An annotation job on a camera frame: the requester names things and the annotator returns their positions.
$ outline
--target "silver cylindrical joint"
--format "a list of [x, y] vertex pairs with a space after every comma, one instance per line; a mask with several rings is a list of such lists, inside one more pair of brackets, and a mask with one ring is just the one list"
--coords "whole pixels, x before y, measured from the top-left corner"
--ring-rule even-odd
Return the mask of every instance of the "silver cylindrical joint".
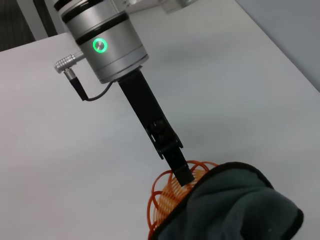
[[54, 7], [101, 83], [116, 80], [149, 57], [125, 11], [111, 0], [54, 0]]

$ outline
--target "gray towel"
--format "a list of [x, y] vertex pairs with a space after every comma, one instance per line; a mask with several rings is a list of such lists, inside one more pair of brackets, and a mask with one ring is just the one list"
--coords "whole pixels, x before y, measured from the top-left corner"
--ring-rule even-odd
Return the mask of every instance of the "gray towel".
[[289, 240], [303, 212], [251, 165], [215, 167], [155, 230], [152, 240]]

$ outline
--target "orange spiral object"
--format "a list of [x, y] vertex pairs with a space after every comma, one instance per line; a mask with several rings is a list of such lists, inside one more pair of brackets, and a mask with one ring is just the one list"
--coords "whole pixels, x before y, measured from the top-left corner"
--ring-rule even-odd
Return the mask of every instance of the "orange spiral object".
[[[196, 183], [207, 173], [212, 167], [218, 164], [210, 161], [187, 161], [191, 166], [190, 170], [194, 176], [194, 181], [181, 187], [178, 180], [173, 177], [171, 170], [165, 171], [154, 181], [151, 190], [151, 197], [148, 201], [146, 219], [149, 226], [148, 239], [151, 238], [155, 229], [168, 217], [168, 215], [175, 209], [175, 207], [185, 198]], [[156, 184], [160, 178], [168, 175], [168, 181], [163, 190], [155, 191]], [[153, 218], [151, 221], [150, 212], [151, 206], [154, 205]]]

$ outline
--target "white table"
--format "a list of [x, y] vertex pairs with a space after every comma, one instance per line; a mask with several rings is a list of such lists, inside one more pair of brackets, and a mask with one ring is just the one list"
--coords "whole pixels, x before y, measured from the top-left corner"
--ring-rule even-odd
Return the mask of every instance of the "white table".
[[[188, 160], [254, 165], [320, 224], [320, 94], [233, 0], [132, 16], [142, 72]], [[117, 84], [82, 102], [53, 64], [78, 50], [62, 34], [0, 54], [0, 239], [146, 239], [160, 160]], [[86, 61], [89, 96], [104, 89]]]

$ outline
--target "gray wall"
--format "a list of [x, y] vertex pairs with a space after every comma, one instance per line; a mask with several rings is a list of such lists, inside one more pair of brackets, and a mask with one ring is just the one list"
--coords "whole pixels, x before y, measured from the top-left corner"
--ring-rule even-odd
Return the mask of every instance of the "gray wall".
[[0, 52], [34, 41], [17, 2], [0, 0]]
[[320, 91], [320, 1], [236, 1]]

